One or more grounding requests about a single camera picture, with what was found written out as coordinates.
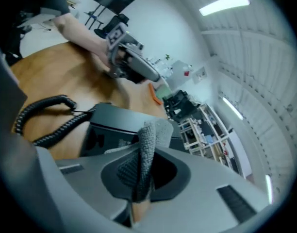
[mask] black cushion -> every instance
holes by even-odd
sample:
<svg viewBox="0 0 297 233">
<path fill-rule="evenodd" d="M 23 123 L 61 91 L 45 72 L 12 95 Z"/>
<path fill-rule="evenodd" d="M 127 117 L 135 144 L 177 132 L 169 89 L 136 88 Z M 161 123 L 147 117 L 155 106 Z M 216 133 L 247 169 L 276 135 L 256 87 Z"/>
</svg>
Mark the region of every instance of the black cushion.
<svg viewBox="0 0 297 233">
<path fill-rule="evenodd" d="M 109 33 L 120 22 L 121 20 L 119 19 L 118 16 L 113 16 L 111 21 L 106 26 L 104 26 L 102 30 L 106 33 Z"/>
<path fill-rule="evenodd" d="M 129 18 L 126 17 L 124 14 L 119 14 L 119 15 L 118 15 L 118 18 L 121 20 L 121 22 L 123 22 L 123 23 L 125 23 L 125 24 L 127 24 L 128 21 L 129 21 Z"/>
<path fill-rule="evenodd" d="M 104 32 L 102 29 L 94 29 L 94 32 L 97 36 L 101 37 L 102 39 L 105 39 L 107 33 Z"/>
</svg>

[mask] black vent grille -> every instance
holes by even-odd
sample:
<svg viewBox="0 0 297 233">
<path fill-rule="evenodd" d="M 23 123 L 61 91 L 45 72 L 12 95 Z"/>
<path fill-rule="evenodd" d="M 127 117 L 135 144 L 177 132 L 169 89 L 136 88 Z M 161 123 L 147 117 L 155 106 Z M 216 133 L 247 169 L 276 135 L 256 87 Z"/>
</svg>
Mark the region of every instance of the black vent grille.
<svg viewBox="0 0 297 233">
<path fill-rule="evenodd" d="M 62 174 L 69 174 L 69 173 L 74 173 L 74 172 L 77 172 L 77 171 L 81 171 L 84 168 L 80 164 L 75 164 L 75 165 L 71 165 L 71 166 L 62 166 L 59 169 L 62 172 Z"/>
<path fill-rule="evenodd" d="M 256 211 L 230 185 L 219 188 L 217 191 L 239 223 L 256 215 Z"/>
</svg>

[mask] ceiling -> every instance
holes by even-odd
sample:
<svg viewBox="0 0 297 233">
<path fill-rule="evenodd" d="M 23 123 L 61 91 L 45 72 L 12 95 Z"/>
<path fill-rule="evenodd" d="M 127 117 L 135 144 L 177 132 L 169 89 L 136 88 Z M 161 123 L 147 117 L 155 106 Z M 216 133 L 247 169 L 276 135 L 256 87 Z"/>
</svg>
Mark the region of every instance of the ceiling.
<svg viewBox="0 0 297 233">
<path fill-rule="evenodd" d="M 180 0 L 198 22 L 219 63 L 218 91 L 244 116 L 259 141 L 259 156 L 275 195 L 297 168 L 297 44 L 270 0 L 203 17 L 216 0 Z"/>
</svg>

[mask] ceiling light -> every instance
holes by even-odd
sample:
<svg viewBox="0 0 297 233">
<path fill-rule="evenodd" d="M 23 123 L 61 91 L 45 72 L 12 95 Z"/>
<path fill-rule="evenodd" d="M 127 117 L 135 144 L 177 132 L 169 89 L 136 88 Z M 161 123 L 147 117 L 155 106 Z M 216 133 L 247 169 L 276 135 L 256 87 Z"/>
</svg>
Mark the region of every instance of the ceiling light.
<svg viewBox="0 0 297 233">
<path fill-rule="evenodd" d="M 249 5 L 249 0 L 218 0 L 213 3 L 204 6 L 199 11 L 203 16 L 207 16 L 217 11 L 235 8 L 239 6 Z"/>
<path fill-rule="evenodd" d="M 271 183 L 271 178 L 268 174 L 266 174 L 266 185 L 267 185 L 267 192 L 268 192 L 268 201 L 270 204 L 273 203 L 273 185 Z"/>
<path fill-rule="evenodd" d="M 235 114 L 240 118 L 240 120 L 243 120 L 244 117 L 240 114 L 240 112 L 229 102 L 226 98 L 223 98 L 223 101 L 232 109 L 232 111 L 235 112 Z"/>
</svg>

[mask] cable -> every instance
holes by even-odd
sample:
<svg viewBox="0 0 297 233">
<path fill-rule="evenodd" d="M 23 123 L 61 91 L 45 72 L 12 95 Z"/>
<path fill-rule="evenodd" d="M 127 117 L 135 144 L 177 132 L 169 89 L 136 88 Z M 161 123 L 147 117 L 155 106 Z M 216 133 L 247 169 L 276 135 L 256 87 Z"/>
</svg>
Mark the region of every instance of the cable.
<svg viewBox="0 0 297 233">
<path fill-rule="evenodd" d="M 46 107 L 61 103 L 64 103 L 71 110 L 75 110 L 77 106 L 76 102 L 69 99 L 66 95 L 58 95 L 34 102 L 20 112 L 15 123 L 15 132 L 19 135 L 23 135 L 23 126 L 32 116 Z"/>
<path fill-rule="evenodd" d="M 35 146 L 40 146 L 47 149 L 54 146 L 81 123 L 89 121 L 97 106 L 98 105 L 96 104 L 89 111 L 72 118 L 71 120 L 63 124 L 60 128 L 56 129 L 53 133 L 47 134 L 43 137 L 34 140 L 33 144 Z"/>
<path fill-rule="evenodd" d="M 42 24 L 38 23 L 38 25 L 40 25 L 42 27 L 43 30 L 46 30 L 46 31 L 51 31 L 51 29 L 49 28 L 46 28 L 45 26 L 43 26 Z"/>
<path fill-rule="evenodd" d="M 30 105 L 28 105 L 18 116 L 15 124 L 15 132 L 19 135 L 23 135 L 23 127 L 24 124 L 36 113 L 38 113 L 41 110 L 44 110 L 45 108 L 57 104 L 64 103 L 66 106 L 68 106 L 71 111 L 73 112 L 79 112 L 75 111 L 76 109 L 76 102 L 69 99 L 66 95 L 58 95 L 46 99 L 39 100 L 37 102 L 34 102 Z M 90 110 L 86 112 L 82 112 L 78 116 L 75 116 L 65 124 L 63 124 L 61 127 L 56 129 L 53 133 L 47 134 L 43 137 L 40 137 L 33 141 L 33 144 L 35 146 L 40 146 L 44 148 L 50 148 L 57 144 L 59 141 L 61 141 L 67 134 L 69 134 L 73 129 L 75 129 L 78 125 L 80 125 L 83 122 L 89 121 L 93 112 L 96 110 L 97 104 L 91 108 Z"/>
</svg>

